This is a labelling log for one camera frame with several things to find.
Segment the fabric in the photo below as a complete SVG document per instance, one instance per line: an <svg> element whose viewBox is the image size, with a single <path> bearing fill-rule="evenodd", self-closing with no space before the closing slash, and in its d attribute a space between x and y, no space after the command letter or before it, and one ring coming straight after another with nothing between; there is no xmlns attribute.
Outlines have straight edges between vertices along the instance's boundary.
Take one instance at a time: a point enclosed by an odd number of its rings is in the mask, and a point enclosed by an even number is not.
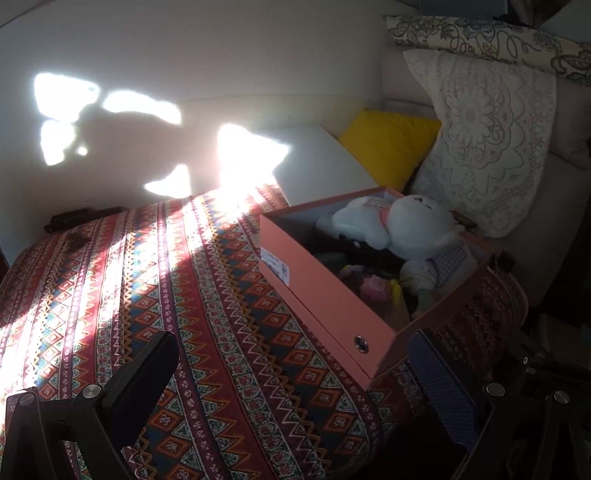
<svg viewBox="0 0 591 480"><path fill-rule="evenodd" d="M363 392L265 281L259 215L284 206L276 186L244 199L210 192L79 226L82 246L66 232L25 251L0 290L0 414L22 387L49 400L106 383L166 329L181 358L124 449L139 478L326 478L362 466L426 399L406 363ZM476 292L439 338L482 377L527 304L503 273Z"/></svg>
<svg viewBox="0 0 591 480"><path fill-rule="evenodd" d="M591 48L533 28L495 20L386 16L397 45L435 48L487 60L528 65L591 86Z"/></svg>
<svg viewBox="0 0 591 480"><path fill-rule="evenodd" d="M440 126L437 120L363 110L339 141L379 185L401 192Z"/></svg>
<svg viewBox="0 0 591 480"><path fill-rule="evenodd" d="M385 109L437 118L433 107L414 103L391 100ZM554 281L577 234L589 193L591 170L581 171L548 153L529 215L506 237L488 239L498 250L506 250L515 258L512 274L527 294L530 306L539 305Z"/></svg>
<svg viewBox="0 0 591 480"><path fill-rule="evenodd" d="M444 286L466 258L467 254L464 251L464 245L452 248L447 252L430 258L429 260L433 262L437 270L437 284L435 287L440 288Z"/></svg>
<svg viewBox="0 0 591 480"><path fill-rule="evenodd" d="M542 176L556 78L442 51L404 56L442 122L413 193L463 213L484 236L509 234L527 216Z"/></svg>
<svg viewBox="0 0 591 480"><path fill-rule="evenodd" d="M410 72L404 51L388 47L382 61L382 85L389 100L388 112L433 118L431 97ZM591 167L591 88L576 85L562 77L557 82L556 115L550 139L550 151L580 168ZM392 102L408 102L407 105Z"/></svg>
<svg viewBox="0 0 591 480"><path fill-rule="evenodd" d="M579 168L591 168L591 88L558 80L550 151Z"/></svg>

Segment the cushion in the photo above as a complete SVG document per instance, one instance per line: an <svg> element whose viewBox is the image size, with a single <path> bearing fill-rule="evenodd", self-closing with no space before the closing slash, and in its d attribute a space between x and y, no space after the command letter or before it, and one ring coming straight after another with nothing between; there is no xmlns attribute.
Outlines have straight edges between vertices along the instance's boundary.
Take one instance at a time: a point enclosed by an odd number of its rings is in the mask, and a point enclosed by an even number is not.
<svg viewBox="0 0 591 480"><path fill-rule="evenodd" d="M402 102L400 100L388 100L384 104L384 112L401 113L408 116L420 116L437 120L437 114L432 106L419 105L418 103Z"/></svg>
<svg viewBox="0 0 591 480"><path fill-rule="evenodd" d="M548 154L535 202L523 223L504 238L489 239L516 259L513 275L530 306L539 304L569 251L591 191L591 170Z"/></svg>
<svg viewBox="0 0 591 480"><path fill-rule="evenodd" d="M507 235L527 216L540 182L556 77L436 50L404 56L442 122L412 192L463 213L485 236Z"/></svg>
<svg viewBox="0 0 591 480"><path fill-rule="evenodd" d="M437 120L363 110L339 141L379 185L401 192L440 126Z"/></svg>
<svg viewBox="0 0 591 480"><path fill-rule="evenodd" d="M320 125L256 133L289 147L285 159L273 169L273 176L291 206L378 186L346 148Z"/></svg>
<svg viewBox="0 0 591 480"><path fill-rule="evenodd" d="M433 106L431 97L410 72L404 59L404 47L388 47L382 61L382 87L387 99ZM557 79L556 116L550 151L580 168L591 168L591 88ZM405 115L427 116L419 109L392 109Z"/></svg>
<svg viewBox="0 0 591 480"><path fill-rule="evenodd" d="M580 168L591 168L591 88L558 79L558 104L550 151Z"/></svg>
<svg viewBox="0 0 591 480"><path fill-rule="evenodd" d="M495 20L456 17L386 17L397 45L436 48L472 57L526 64L591 86L591 51L586 44L533 28Z"/></svg>

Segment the patterned bedspread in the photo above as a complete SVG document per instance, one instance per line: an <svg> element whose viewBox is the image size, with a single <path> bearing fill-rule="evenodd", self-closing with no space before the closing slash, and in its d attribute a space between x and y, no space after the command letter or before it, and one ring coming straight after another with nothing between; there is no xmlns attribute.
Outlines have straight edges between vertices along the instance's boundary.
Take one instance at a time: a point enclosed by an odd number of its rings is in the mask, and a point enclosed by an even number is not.
<svg viewBox="0 0 591 480"><path fill-rule="evenodd" d="M363 392L258 272L258 216L274 186L130 210L29 248L0 290L0 388L47 400L104 384L158 329L176 373L125 456L140 478L324 478L352 472L426 400L408 365ZM525 315L519 287L490 272L440 332L483 374ZM4 404L0 447L4 447ZM87 475L74 444L78 476Z"/></svg>

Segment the yellow pillow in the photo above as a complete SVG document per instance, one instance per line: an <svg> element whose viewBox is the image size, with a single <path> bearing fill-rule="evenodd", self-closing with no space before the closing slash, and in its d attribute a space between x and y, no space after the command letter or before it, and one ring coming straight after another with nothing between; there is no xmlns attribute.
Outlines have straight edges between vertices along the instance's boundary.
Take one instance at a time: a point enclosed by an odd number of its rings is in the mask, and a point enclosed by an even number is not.
<svg viewBox="0 0 591 480"><path fill-rule="evenodd" d="M401 192L440 127L429 118L363 110L339 141L379 185Z"/></svg>

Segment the lace pillow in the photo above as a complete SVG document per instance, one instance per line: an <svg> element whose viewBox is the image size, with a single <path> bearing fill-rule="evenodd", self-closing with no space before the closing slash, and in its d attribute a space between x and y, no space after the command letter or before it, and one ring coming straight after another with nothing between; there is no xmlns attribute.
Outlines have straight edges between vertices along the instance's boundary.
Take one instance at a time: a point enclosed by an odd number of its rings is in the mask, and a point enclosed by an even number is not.
<svg viewBox="0 0 591 480"><path fill-rule="evenodd" d="M527 216L548 153L556 77L436 50L404 52L441 120L412 193L428 196L502 237Z"/></svg>

